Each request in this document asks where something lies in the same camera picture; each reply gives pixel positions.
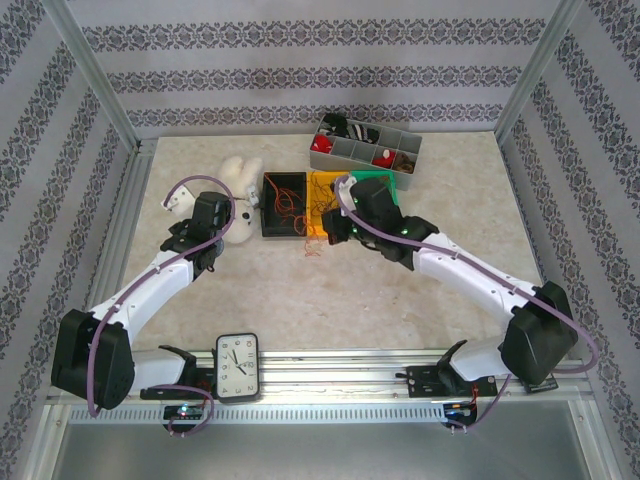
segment gray organizer tray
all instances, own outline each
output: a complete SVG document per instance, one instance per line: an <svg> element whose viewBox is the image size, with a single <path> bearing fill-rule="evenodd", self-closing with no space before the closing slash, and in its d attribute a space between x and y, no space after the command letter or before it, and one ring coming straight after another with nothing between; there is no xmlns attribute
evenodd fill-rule
<svg viewBox="0 0 640 480"><path fill-rule="evenodd" d="M309 145L311 168L324 171L391 171L396 180L396 188L400 190L408 190L411 185L411 180L416 174L416 170L418 168L418 153L420 152L422 137L414 133L408 133L373 123L357 122L355 120L349 120L349 123L378 130L380 132L378 141L374 144L369 144L348 138L327 135L333 144L331 153L315 152L311 150L311 145ZM385 149L396 152L396 158L398 157L398 153L405 153L414 163L413 173L394 170L393 168L395 165L392 165L390 169L372 165L371 162L373 159L381 157L382 152Z"/></svg>

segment red object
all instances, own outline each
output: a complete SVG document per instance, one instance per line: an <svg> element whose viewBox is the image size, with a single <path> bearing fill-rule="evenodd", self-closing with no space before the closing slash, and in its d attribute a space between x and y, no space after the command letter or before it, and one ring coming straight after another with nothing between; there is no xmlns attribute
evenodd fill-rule
<svg viewBox="0 0 640 480"><path fill-rule="evenodd" d="M374 158L371 164L375 165L376 167L391 168L391 165L393 165L393 161L395 160L395 158L396 152L385 150L382 156L379 158Z"/></svg>
<svg viewBox="0 0 640 480"><path fill-rule="evenodd" d="M331 147L333 147L331 140L324 135L316 135L316 138L313 139L311 150L320 153L331 153Z"/></svg>

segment striped wall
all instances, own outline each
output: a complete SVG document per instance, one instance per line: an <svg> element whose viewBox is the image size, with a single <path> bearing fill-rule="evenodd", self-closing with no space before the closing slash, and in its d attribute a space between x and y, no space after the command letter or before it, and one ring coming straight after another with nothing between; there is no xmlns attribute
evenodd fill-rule
<svg viewBox="0 0 640 480"><path fill-rule="evenodd" d="M339 110L490 130L557 5L546 0L74 0L138 135L310 132Z"/></svg>
<svg viewBox="0 0 640 480"><path fill-rule="evenodd" d="M600 346L591 381L624 478L640 478L639 7L582 5L503 148L543 275Z"/></svg>
<svg viewBox="0 0 640 480"><path fill-rule="evenodd" d="M0 479L18 476L62 315L82 306L128 152L38 1L0 2Z"/></svg>

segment open black box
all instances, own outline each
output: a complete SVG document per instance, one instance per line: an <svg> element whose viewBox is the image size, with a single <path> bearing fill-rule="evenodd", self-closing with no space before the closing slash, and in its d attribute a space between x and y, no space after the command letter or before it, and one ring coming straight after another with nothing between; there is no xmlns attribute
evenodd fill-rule
<svg viewBox="0 0 640 480"><path fill-rule="evenodd" d="M297 197L293 198L293 215L304 216L307 211L307 174L305 172L265 172L262 183L262 236L263 237L306 237L295 230L294 218L283 217L275 210L276 191L267 177L277 188L288 188Z"/></svg>

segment green tray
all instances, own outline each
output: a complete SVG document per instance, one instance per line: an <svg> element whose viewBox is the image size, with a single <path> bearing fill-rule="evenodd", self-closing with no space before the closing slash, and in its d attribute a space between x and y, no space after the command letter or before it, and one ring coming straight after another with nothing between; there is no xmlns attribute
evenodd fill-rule
<svg viewBox="0 0 640 480"><path fill-rule="evenodd" d="M387 172L374 172L372 170L353 170L351 175L355 177L356 180L364 180L366 178L379 178L379 177L387 177L389 180L385 182L387 187L389 187L389 191L391 192L391 196L393 197L393 203L398 205L398 196L396 195L396 179L395 176L389 170Z"/></svg>

